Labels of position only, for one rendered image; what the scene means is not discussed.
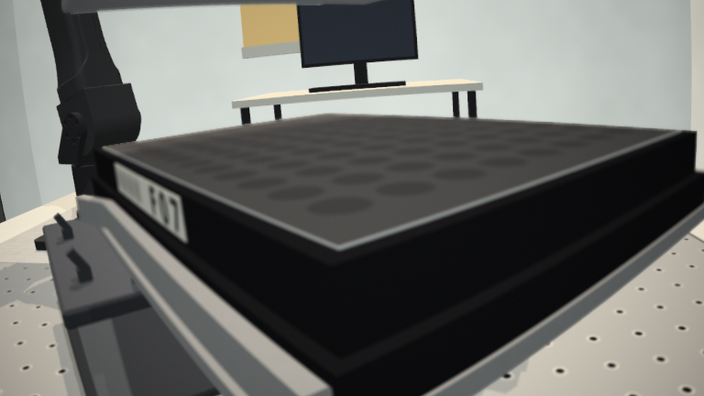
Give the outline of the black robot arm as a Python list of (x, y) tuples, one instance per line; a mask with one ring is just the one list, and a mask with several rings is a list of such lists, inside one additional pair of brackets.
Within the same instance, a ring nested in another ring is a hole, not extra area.
[(61, 0), (40, 2), (57, 70), (59, 164), (71, 165), (76, 197), (91, 195), (94, 149), (136, 141), (141, 115), (131, 83), (122, 82), (111, 58), (98, 14), (66, 14)]

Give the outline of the grey shelf rack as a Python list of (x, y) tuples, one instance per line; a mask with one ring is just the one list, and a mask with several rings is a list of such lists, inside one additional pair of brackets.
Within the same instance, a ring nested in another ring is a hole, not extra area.
[[(381, 0), (61, 0), (64, 13), (260, 4), (366, 5)], [(223, 396), (333, 396), (332, 388), (248, 322), (115, 202), (75, 197), (165, 325)], [(605, 303), (704, 221), (704, 204), (611, 275), (507, 346), (424, 396), (474, 396)]]

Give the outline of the black microplate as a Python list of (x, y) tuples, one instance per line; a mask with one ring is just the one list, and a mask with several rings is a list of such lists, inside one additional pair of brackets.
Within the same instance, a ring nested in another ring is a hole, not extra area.
[(333, 396), (424, 396), (704, 204), (688, 130), (324, 113), (93, 152), (94, 196)]

